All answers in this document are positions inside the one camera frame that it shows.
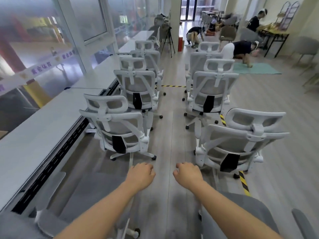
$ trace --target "table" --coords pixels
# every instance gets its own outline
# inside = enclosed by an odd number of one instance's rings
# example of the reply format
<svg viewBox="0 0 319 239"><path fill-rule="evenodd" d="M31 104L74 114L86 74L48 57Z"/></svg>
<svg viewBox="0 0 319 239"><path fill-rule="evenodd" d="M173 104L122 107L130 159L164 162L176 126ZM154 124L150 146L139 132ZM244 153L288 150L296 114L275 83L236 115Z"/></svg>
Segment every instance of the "table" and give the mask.
<svg viewBox="0 0 319 239"><path fill-rule="evenodd" d="M289 36L289 33L288 32L285 32L285 31L281 31L281 30L277 30L277 29L264 29L264 30L260 30L258 32L258 34L262 37L268 37L267 38L267 43L265 45L265 48L264 49L267 49L267 52L265 53L265 56L268 54L272 44L274 42L281 42L281 46L280 48L278 49L277 53L275 54L275 57L277 57L278 53L280 52L282 46L284 45L284 43L286 42L288 36ZM269 42L269 39L270 38L273 38L270 45L268 46L268 42Z"/></svg>
<svg viewBox="0 0 319 239"><path fill-rule="evenodd" d="M78 123L79 109L87 109L83 94L99 95L114 83L114 69L120 69L117 55L108 57L0 140L0 211L39 167L47 166L46 158Z"/></svg>
<svg viewBox="0 0 319 239"><path fill-rule="evenodd" d="M154 31L141 31L119 49L119 54L129 54L132 50L135 50L135 40L146 41Z"/></svg>

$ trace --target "wooden floor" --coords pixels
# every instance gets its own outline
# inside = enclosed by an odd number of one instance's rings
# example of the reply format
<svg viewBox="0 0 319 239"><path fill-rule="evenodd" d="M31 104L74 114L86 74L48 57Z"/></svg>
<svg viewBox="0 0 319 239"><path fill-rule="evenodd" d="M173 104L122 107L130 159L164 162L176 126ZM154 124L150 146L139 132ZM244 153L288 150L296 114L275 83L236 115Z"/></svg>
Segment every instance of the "wooden floor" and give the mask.
<svg viewBox="0 0 319 239"><path fill-rule="evenodd" d="M180 34L185 36L193 23L183 24ZM206 41L217 37L206 37ZM170 58L165 47L161 56L164 68L163 85L185 85L185 61L194 52L184 47ZM301 209L319 235L319 109L318 89L304 94L301 85L311 72L299 76L301 68L292 68L293 61L282 58L255 58L255 62L269 63L282 75L241 75L231 91L231 103L239 108L268 112L286 112L282 127L291 134L263 150L264 163L255 164L246 181L253 197L261 200L271 211L284 238L300 239L291 210ZM185 129L188 121L185 112L184 88L164 87L166 96L159 100L158 113L163 119L154 118L149 152L157 156L152 161L156 171L154 182L136 195L130 227L141 229L142 239L200 238L201 225L197 217L196 198L175 181L172 172L177 162L195 162L193 127ZM99 142L87 135L63 168L68 179L60 189L52 210L59 212L67 201L76 182L86 171L103 171L125 176L129 157L109 160L110 153L99 149ZM150 161L135 155L134 163ZM205 179L213 186L211 171ZM223 191L243 194L239 181L220 175Z"/></svg>

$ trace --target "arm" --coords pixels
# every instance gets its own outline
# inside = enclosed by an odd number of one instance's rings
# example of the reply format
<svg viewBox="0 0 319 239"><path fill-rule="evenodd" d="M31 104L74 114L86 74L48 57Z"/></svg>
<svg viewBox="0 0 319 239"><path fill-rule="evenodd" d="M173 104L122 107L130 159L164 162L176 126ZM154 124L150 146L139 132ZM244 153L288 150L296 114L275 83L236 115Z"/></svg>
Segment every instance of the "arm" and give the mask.
<svg viewBox="0 0 319 239"><path fill-rule="evenodd" d="M253 67L253 65L250 64L250 55L249 55L249 53L245 54L245 64L247 64L248 68Z"/></svg>
<svg viewBox="0 0 319 239"><path fill-rule="evenodd" d="M229 239L281 239L262 221L214 190L202 177L198 166L178 163L173 175L176 181L189 189L203 204Z"/></svg>
<svg viewBox="0 0 319 239"><path fill-rule="evenodd" d="M132 166L126 180L116 190L75 219L55 239L106 238L132 197L147 188L154 177L153 165L142 163Z"/></svg>

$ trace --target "door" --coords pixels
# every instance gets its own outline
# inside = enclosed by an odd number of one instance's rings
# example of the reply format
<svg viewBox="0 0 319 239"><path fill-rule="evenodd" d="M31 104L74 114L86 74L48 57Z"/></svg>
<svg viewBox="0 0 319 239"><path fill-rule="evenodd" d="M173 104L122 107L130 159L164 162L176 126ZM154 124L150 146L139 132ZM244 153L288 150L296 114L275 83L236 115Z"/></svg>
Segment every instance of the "door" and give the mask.
<svg viewBox="0 0 319 239"><path fill-rule="evenodd" d="M181 0L181 21L194 21L197 0Z"/></svg>

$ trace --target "chair wheel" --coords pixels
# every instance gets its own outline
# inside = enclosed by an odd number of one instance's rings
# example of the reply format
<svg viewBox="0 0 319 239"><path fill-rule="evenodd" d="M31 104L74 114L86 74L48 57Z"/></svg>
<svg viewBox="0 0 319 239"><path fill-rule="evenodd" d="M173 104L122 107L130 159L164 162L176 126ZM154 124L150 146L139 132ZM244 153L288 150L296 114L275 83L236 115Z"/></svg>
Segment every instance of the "chair wheel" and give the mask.
<svg viewBox="0 0 319 239"><path fill-rule="evenodd" d="M239 176L239 174L234 174L233 178L234 178L234 179L239 179L240 176Z"/></svg>
<svg viewBox="0 0 319 239"><path fill-rule="evenodd" d="M135 230L134 231L136 231L137 233L138 233L138 237L137 238L139 238L140 237L140 235L141 235L141 230L139 229L139 228L135 228Z"/></svg>

